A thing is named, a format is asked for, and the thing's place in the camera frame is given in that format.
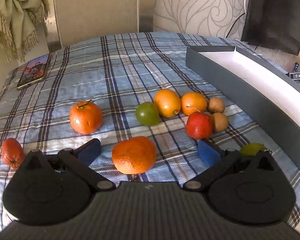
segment green fruit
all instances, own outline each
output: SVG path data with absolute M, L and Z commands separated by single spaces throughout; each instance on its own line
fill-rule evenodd
M 159 123 L 160 116 L 157 107 L 152 102 L 144 102 L 135 110 L 137 120 L 145 125 L 152 126 Z
M 249 143 L 241 148 L 240 153 L 255 156 L 260 150 L 266 149 L 267 148 L 261 143 Z

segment smartphone screen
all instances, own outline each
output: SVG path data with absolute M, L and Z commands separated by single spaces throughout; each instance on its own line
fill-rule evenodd
M 49 59 L 49 54 L 30 60 L 25 67 L 18 87 L 23 86 L 27 83 L 31 83 L 34 80 L 40 79 L 44 76 L 46 63 Z

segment black tv screen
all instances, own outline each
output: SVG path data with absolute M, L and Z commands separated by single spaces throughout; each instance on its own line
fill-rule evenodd
M 300 0 L 249 0 L 241 41 L 298 55 Z

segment blue plaid fabric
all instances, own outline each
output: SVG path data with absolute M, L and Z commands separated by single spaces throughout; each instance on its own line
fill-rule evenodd
M 230 39 L 176 33 L 131 33 L 80 42 L 55 52 L 46 80 L 24 90 L 16 85 L 24 68 L 13 70 L 0 93 L 0 154 L 3 140 L 16 138 L 24 152 L 40 149 L 56 154 L 60 149 L 77 148 L 99 138 L 102 154 L 91 168 L 115 183 L 131 179 L 121 174 L 111 160 L 113 146 L 133 136 L 147 136 L 158 150 L 154 167 L 137 175 L 138 181 L 177 181 L 183 184 L 207 169 L 197 155 L 197 142 L 185 134 L 187 116 L 162 118 L 153 127 L 141 126 L 135 108 L 153 101 L 155 93 L 169 88 L 181 97 L 199 92 L 207 98 L 220 97 L 226 103 L 230 125 L 213 134 L 211 141 L 223 149 L 240 149 L 250 142 L 272 149 L 274 158 L 297 194 L 297 204 L 289 223 L 300 221 L 300 171 L 277 144 L 247 114 L 185 64 L 186 48 L 193 45 L 235 45 L 254 54 L 247 45 Z M 83 136 L 69 125 L 71 107 L 92 99 L 102 110 L 103 125 Z M 1 202 L 3 189 L 15 170 L 0 158 L 0 231 L 11 221 Z

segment scarf fringe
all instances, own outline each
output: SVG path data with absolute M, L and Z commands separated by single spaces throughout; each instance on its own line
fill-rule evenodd
M 33 24 L 36 26 L 46 19 L 44 5 L 41 2 L 40 9 L 35 13 L 28 12 Z M 17 49 L 15 47 L 10 27 L 5 18 L 0 13 L 0 48 L 4 51 L 4 58 L 6 62 L 18 59 L 25 61 L 25 54 L 27 54 L 37 44 L 37 31 L 34 30 L 24 41 L 22 47 Z

